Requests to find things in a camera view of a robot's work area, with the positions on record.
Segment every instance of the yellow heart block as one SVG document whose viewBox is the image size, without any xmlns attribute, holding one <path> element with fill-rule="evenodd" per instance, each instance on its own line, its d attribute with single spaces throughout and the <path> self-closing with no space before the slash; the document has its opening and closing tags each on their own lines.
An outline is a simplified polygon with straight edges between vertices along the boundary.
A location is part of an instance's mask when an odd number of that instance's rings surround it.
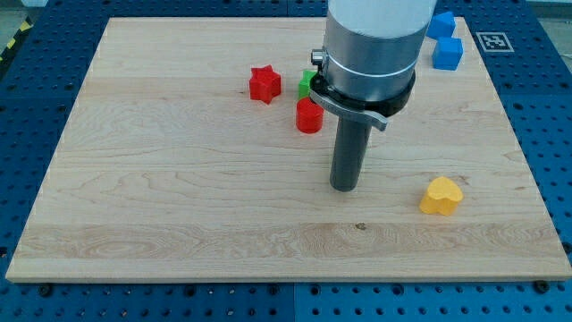
<svg viewBox="0 0 572 322">
<path fill-rule="evenodd" d="M 463 199 L 463 191 L 447 177 L 439 177 L 431 181 L 421 199 L 419 209 L 426 214 L 440 213 L 450 216 Z"/>
</svg>

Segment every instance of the yellow and black tape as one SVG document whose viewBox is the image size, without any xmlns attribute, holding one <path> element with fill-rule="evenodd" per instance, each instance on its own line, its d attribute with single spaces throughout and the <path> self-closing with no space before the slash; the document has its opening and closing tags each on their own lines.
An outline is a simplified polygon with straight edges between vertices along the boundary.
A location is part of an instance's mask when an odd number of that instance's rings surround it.
<svg viewBox="0 0 572 322">
<path fill-rule="evenodd" d="M 18 50 L 20 50 L 21 45 L 24 43 L 24 40 L 28 37 L 29 33 L 32 30 L 32 21 L 30 18 L 26 18 L 26 20 L 20 25 L 18 30 L 16 30 L 16 34 L 8 41 L 6 44 L 6 48 L 0 54 L 0 81 L 8 72 L 10 65 Z"/>
</svg>

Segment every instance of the gray cylinder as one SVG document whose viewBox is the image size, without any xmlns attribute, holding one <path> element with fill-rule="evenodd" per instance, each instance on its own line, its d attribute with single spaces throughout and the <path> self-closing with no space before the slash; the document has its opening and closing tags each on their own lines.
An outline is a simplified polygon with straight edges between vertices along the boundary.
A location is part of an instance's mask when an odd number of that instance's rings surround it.
<svg viewBox="0 0 572 322">
<path fill-rule="evenodd" d="M 336 91 L 375 102 L 413 74 L 436 0 L 330 0 L 324 77 Z"/>
</svg>

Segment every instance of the red block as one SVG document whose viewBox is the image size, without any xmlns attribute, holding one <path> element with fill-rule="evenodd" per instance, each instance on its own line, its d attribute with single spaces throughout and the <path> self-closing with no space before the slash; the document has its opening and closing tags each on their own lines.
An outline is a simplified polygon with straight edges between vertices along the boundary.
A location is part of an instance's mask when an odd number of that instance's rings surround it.
<svg viewBox="0 0 572 322">
<path fill-rule="evenodd" d="M 296 104 L 296 127 L 304 133 L 316 133 L 322 130 L 324 109 L 312 102 L 310 97 L 304 97 Z"/>
<path fill-rule="evenodd" d="M 252 68 L 252 78 L 250 79 L 250 99 L 261 100 L 266 104 L 282 92 L 282 81 L 280 74 L 273 71 L 271 65 L 262 68 Z"/>
</svg>

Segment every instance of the black cylindrical rod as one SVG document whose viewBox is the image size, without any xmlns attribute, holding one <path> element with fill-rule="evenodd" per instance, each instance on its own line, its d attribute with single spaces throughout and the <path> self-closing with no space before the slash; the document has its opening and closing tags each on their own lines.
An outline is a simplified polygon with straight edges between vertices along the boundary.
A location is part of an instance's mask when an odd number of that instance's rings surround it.
<svg viewBox="0 0 572 322">
<path fill-rule="evenodd" d="M 340 118 L 333 149 L 330 184 L 338 191 L 356 188 L 372 127 Z"/>
</svg>

